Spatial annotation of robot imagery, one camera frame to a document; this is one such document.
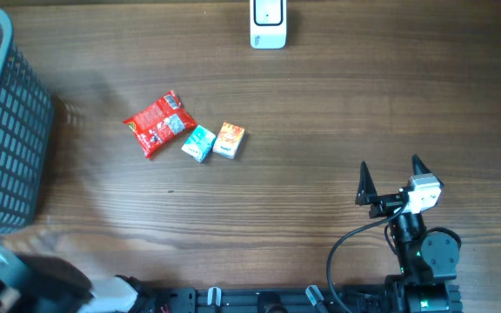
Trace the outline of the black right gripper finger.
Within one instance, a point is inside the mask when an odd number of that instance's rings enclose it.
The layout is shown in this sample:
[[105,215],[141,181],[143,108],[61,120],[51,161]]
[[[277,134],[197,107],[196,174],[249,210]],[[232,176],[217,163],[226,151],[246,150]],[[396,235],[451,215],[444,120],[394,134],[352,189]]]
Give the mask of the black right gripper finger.
[[425,164],[422,162],[422,160],[417,154],[411,157],[411,162],[412,162],[413,174],[415,176],[431,173],[431,171],[425,166]]
[[355,204],[359,206],[370,205],[377,202],[377,190],[372,181],[371,174],[365,161],[360,164],[359,183]]

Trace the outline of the orange tissue pack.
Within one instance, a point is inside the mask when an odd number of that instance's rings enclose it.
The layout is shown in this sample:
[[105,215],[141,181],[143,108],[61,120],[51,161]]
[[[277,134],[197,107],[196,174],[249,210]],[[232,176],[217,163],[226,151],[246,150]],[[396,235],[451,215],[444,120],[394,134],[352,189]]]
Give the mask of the orange tissue pack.
[[212,151],[223,157],[234,159],[244,134],[244,128],[224,122],[217,134]]

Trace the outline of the teal tissue pack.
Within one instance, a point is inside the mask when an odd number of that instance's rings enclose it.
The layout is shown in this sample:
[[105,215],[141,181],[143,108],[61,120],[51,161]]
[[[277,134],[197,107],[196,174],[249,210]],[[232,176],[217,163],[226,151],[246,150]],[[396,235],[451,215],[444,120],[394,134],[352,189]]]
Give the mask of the teal tissue pack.
[[209,154],[215,140],[214,133],[198,125],[185,141],[182,151],[201,163]]

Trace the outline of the red snack packet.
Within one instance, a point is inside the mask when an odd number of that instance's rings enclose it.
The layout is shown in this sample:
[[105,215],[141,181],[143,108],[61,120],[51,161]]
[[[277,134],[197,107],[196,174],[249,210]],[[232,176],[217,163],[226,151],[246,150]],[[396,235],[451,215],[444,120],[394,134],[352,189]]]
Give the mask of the red snack packet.
[[151,158],[160,147],[185,130],[197,127],[197,122],[186,111],[174,90],[123,120],[123,124],[133,132],[146,158]]

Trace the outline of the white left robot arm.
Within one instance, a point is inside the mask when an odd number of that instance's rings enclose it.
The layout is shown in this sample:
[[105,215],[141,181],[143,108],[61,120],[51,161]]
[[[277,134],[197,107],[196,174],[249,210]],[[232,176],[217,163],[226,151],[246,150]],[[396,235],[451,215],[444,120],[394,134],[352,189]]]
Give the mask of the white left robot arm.
[[0,244],[0,312],[154,312],[156,297],[133,277],[90,280],[53,256],[15,254]]

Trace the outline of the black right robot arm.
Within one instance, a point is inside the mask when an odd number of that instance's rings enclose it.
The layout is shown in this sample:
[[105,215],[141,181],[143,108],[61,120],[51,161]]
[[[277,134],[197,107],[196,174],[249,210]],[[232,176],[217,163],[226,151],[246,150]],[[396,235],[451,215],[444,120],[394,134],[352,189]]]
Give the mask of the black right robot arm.
[[413,175],[399,192],[377,193],[366,163],[361,163],[356,204],[369,205],[371,218],[388,217],[384,235],[392,244],[401,273],[382,285],[360,287],[361,312],[460,312],[463,310],[456,267],[459,235],[444,227],[429,229],[422,213],[437,206],[444,184],[421,161],[411,158]]

